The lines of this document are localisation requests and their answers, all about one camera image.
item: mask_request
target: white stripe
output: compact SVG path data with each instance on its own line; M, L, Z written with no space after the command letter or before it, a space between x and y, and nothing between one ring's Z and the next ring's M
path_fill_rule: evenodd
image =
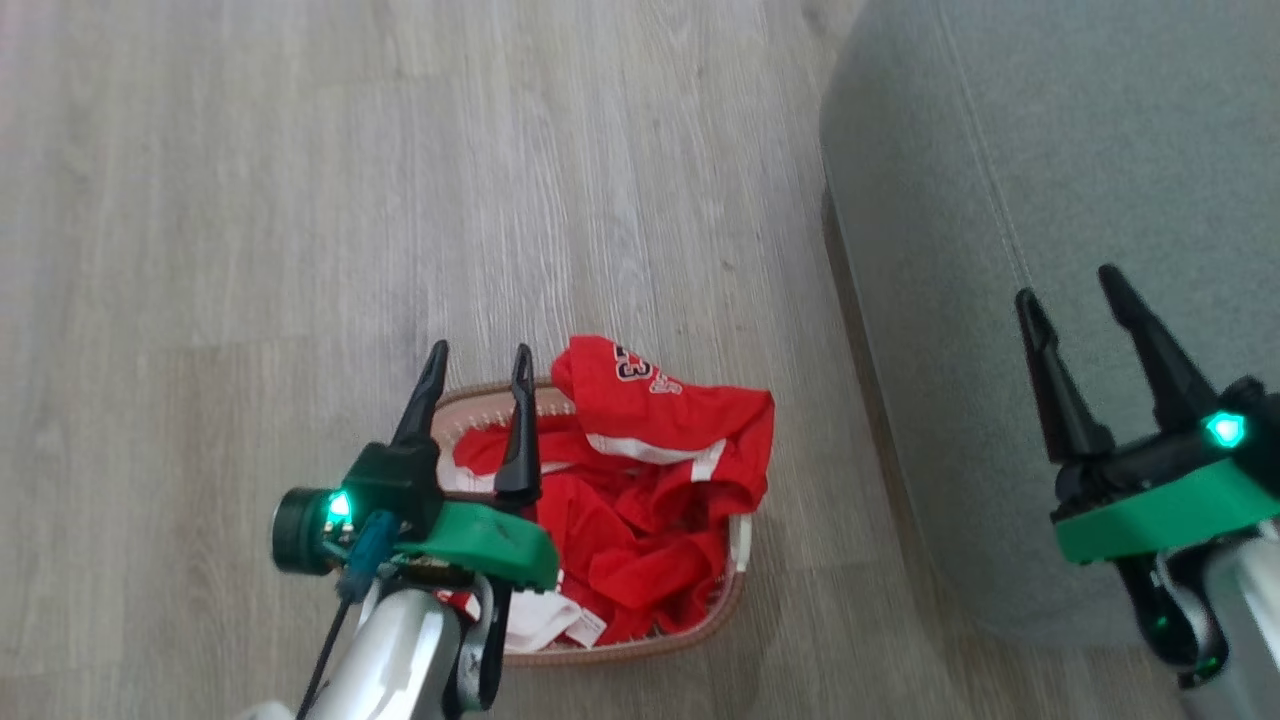
M751 516L735 515L728 528L730 560L737 566L739 573L746 573L746 565L751 561Z
M694 468L689 474L689 479L695 483L705 483L710 480L712 475L716 474L716 466L719 465L719 457L723 454L723 439L700 452L698 457L694 457Z
M591 443L591 447L603 455L635 457L636 460L650 465L675 465L676 462L692 460L716 447L713 445L710 447L704 447L703 450L672 450L669 447L649 445L648 442L634 437L609 437L595 433L588 433L586 442ZM717 445L723 446L724 441L721 439Z

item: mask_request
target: blue connector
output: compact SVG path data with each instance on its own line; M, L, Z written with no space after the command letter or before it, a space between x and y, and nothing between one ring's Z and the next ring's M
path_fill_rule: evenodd
M392 559L399 528L399 518L385 510L376 510L369 516L338 578L338 597L352 605L365 601L374 587L378 568Z

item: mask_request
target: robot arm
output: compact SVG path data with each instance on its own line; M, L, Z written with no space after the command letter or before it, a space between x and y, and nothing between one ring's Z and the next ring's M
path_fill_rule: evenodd
M1216 393L1114 265L1098 270L1133 338L1160 432L1121 447L1089 413L1034 292L1018 293L1066 560L1111 562L1152 652L1197 719L1280 707L1280 395Z
M541 495L531 352L521 345L516 354L509 442L488 503L447 498L436 483L440 451L430 428L447 363L442 341L392 442L369 443L339 488L294 488L276 507L276 568L339 574L338 616L298 719L454 720L488 710L502 678L512 592L556 587L556 547L524 518ZM436 589L472 593L479 620L442 603ZM356 638L321 688L351 605L362 605ZM282 710L261 706L246 717L274 720Z

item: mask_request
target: sofa seam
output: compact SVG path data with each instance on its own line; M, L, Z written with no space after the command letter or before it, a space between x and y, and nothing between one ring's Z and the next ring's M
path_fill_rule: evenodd
M978 106L973 99L973 87L969 82L968 74L965 74L964 63L960 58L960 47L955 41L955 33L951 31L950 18L942 8L941 0L932 0L932 5L934 22L938 27L940 35L942 36L943 54L956 74L956 85L960 90L960 115L964 120L965 138L969 141L969 149L973 152L974 161L978 165L978 172L982 176L987 202L991 208L992 215L995 217L996 228L1000 233L1000 242L1005 249L1005 256L1009 260L1018 286L1030 286L1030 266L1027 263L1027 256L1023 254L1021 242L1018 240L1018 228L1014 225L1014 218L1012 213L1009 210L1009 201L1005 196L1005 190L1000 184L1000 178L996 174L995 160L991 158L991 146L987 142L982 122L978 118Z

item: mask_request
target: green led light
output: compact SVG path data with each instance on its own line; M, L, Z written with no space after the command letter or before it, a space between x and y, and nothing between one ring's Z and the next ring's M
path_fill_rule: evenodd
M1213 442L1231 450L1244 442L1244 418L1234 413L1217 413L1204 420L1204 428L1213 436Z
M338 518L351 518L351 500L347 493L339 492L329 501L329 514Z

